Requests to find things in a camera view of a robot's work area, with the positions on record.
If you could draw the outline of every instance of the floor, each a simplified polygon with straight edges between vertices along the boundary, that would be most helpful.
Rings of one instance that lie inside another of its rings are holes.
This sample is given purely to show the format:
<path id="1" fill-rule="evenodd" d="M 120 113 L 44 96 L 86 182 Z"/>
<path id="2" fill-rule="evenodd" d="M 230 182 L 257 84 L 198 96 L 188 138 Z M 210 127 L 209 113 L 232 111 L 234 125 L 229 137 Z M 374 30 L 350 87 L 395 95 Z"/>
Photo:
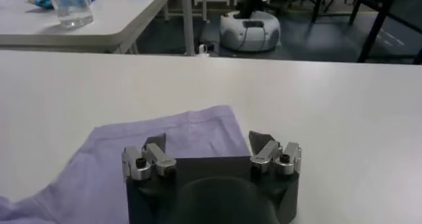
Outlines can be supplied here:
<path id="1" fill-rule="evenodd" d="M 336 2 L 332 11 L 348 10 L 350 5 Z M 400 11 L 412 21 L 419 22 L 420 13 L 413 13 L 410 5 L 417 5 L 417 0 L 401 0 L 407 10 Z M 219 46 L 220 16 L 224 10 L 210 9 L 208 22 L 201 17 L 194 17 L 194 35 L 196 42 L 208 42 L 214 46 L 211 56 L 242 57 L 277 60 L 300 61 L 337 61 L 355 62 L 360 54 L 363 42 L 377 15 L 369 8 L 363 7 L 355 23 L 348 26 L 348 16 L 320 17 L 311 25 L 311 5 L 304 4 L 305 9 L 293 9 L 278 17 L 282 35 L 275 50 L 264 53 L 238 53 Z M 147 54 L 183 54 L 183 18 L 171 17 L 165 21 L 157 17 L 150 23 L 138 39 L 138 50 Z M 422 35 L 387 18 L 371 51 L 371 55 L 415 55 L 422 48 Z M 403 63 L 410 64 L 412 60 L 370 59 L 372 63 Z"/>

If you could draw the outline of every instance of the plastic container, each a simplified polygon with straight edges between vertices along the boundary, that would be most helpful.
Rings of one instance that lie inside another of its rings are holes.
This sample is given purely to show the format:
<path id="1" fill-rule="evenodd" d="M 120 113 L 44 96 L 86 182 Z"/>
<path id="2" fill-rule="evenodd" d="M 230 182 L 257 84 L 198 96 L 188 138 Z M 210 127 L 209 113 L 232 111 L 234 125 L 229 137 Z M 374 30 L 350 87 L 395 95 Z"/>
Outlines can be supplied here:
<path id="1" fill-rule="evenodd" d="M 89 0 L 51 0 L 60 23 L 66 28 L 80 27 L 94 21 Z"/>

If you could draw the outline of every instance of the screw head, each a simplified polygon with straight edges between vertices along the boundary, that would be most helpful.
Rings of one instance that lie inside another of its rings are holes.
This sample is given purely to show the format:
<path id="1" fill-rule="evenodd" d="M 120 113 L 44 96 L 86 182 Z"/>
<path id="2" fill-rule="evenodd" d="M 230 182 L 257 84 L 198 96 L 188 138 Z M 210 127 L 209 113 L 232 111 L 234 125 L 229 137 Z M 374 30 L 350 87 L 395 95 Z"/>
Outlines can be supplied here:
<path id="1" fill-rule="evenodd" d="M 290 162 L 290 156 L 287 154 L 283 154 L 280 156 L 280 162 L 281 163 L 289 163 Z"/>
<path id="2" fill-rule="evenodd" d="M 142 169 L 146 166 L 146 159 L 143 157 L 137 158 L 135 164 L 137 168 Z"/>

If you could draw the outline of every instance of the purple cloth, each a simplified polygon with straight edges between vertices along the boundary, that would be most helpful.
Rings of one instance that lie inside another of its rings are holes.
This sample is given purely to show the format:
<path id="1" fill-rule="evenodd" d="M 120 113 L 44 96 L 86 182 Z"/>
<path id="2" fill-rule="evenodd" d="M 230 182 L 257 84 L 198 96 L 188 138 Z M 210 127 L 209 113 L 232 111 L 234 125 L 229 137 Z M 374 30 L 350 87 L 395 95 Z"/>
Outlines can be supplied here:
<path id="1" fill-rule="evenodd" d="M 101 126 L 41 192 L 17 203 L 0 197 L 0 223 L 126 224 L 121 153 L 125 146 L 142 146 L 161 133 L 166 133 L 166 152 L 174 158 L 250 155 L 228 106 Z"/>

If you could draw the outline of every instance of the white table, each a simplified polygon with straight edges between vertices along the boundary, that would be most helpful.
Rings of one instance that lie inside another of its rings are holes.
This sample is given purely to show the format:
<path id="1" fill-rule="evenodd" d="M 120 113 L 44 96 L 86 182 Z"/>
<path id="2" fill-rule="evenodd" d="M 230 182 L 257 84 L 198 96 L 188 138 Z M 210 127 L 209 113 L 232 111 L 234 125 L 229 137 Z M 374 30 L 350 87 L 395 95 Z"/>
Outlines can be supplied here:
<path id="1" fill-rule="evenodd" d="M 422 67 L 0 51 L 0 195 L 52 181 L 95 126 L 231 105 L 299 142 L 296 223 L 422 223 Z"/>
<path id="2" fill-rule="evenodd" d="M 54 11 L 0 0 L 0 48 L 126 53 L 167 0 L 97 0 L 94 22 L 64 30 Z M 183 0 L 187 54 L 193 55 L 191 0 Z"/>

